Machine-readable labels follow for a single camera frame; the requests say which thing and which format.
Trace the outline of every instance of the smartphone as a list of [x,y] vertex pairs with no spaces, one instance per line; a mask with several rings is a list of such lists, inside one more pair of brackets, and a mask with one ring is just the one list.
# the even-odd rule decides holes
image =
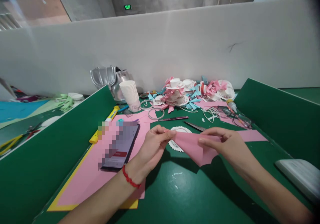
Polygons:
[[128,163],[139,130],[139,124],[122,127],[112,144],[112,148],[117,149],[117,151],[113,156],[105,158],[105,163],[102,165],[101,170],[118,172],[124,164]]

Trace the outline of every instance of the green divider panel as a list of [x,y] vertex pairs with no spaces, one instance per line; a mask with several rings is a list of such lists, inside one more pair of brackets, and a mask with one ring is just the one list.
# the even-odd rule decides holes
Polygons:
[[0,161],[1,223],[31,223],[116,105],[105,86]]
[[319,104],[252,79],[247,79],[235,103],[293,158],[320,169]]

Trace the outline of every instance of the yellow glue stick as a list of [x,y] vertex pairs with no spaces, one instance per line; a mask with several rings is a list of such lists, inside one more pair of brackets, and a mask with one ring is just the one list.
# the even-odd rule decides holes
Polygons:
[[116,116],[118,110],[120,110],[120,108],[119,108],[119,106],[116,105],[116,106],[113,108],[113,111],[110,113],[110,115],[109,115],[108,118],[106,119],[106,121],[112,121],[113,118]]
[[[105,121],[108,121],[108,122],[112,121],[113,118],[116,116],[118,110],[120,110],[120,108],[119,108],[119,106],[116,105],[116,106],[114,107],[113,111],[110,113],[110,115],[107,117],[107,119],[106,119]],[[99,131],[97,130],[97,131],[94,133],[94,135],[91,137],[91,139],[89,140],[89,142],[90,142],[91,144],[96,144],[96,143],[98,142],[98,140],[99,140]]]

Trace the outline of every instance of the eyeglasses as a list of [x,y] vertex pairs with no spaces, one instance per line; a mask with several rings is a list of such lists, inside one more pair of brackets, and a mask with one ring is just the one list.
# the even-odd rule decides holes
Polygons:
[[217,108],[221,118],[231,118],[232,122],[239,127],[252,128],[252,120],[242,114],[231,112],[228,107],[218,106]]

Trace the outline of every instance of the glue stick cap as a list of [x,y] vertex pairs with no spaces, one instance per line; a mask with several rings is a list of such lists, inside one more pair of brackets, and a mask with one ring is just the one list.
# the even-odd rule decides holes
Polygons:
[[93,136],[93,137],[89,140],[89,142],[90,142],[91,144],[96,144],[96,143],[98,142],[98,140],[99,140],[99,137],[98,137],[98,136]]

